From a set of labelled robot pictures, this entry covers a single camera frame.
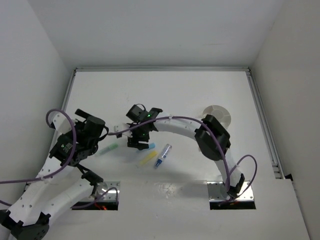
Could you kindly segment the blue highlighter pen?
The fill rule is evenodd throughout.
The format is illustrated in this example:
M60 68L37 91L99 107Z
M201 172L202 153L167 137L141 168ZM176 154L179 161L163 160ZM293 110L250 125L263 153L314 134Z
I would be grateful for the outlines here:
M151 143L148 145L148 149L154 149L156 147L155 143Z

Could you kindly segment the green highlighter pen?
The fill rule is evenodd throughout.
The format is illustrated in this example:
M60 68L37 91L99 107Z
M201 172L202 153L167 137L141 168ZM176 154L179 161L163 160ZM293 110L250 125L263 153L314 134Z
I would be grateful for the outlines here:
M98 156L101 156L101 155L104 155L104 154L106 154L106 153L108 153L108 152L110 152L112 150L115 150L118 147L119 147L119 145L117 143L112 143L112 144L104 147L103 149L99 150L96 154Z

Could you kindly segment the white round divided container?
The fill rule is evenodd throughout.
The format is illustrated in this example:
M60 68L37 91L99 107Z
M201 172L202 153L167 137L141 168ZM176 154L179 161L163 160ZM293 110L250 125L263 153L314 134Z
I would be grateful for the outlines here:
M226 130L229 128L232 121L229 111L220 105L207 106L202 112L203 117L206 115L214 116Z

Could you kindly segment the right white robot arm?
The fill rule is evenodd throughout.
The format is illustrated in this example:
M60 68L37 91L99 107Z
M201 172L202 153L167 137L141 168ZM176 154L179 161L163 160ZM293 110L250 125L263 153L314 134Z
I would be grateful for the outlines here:
M149 111L133 105L126 116L132 121L129 124L131 136L127 138L127 146L143 150L147 148L149 133L168 132L195 140L200 152L214 161L226 187L226 193L235 198L245 181L244 174L237 169L231 152L230 134L213 116L206 115L202 119L173 116L160 108Z

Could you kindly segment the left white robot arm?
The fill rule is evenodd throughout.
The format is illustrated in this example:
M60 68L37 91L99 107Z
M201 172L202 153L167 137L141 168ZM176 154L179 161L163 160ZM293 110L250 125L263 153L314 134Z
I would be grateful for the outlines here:
M108 128L104 120L80 109L75 114L83 120L73 120L58 109L47 112L46 123L59 136L37 176L24 180L27 189L0 212L1 226L16 240L43 239L62 213L76 209L83 198L100 197L103 178L80 162L97 152Z

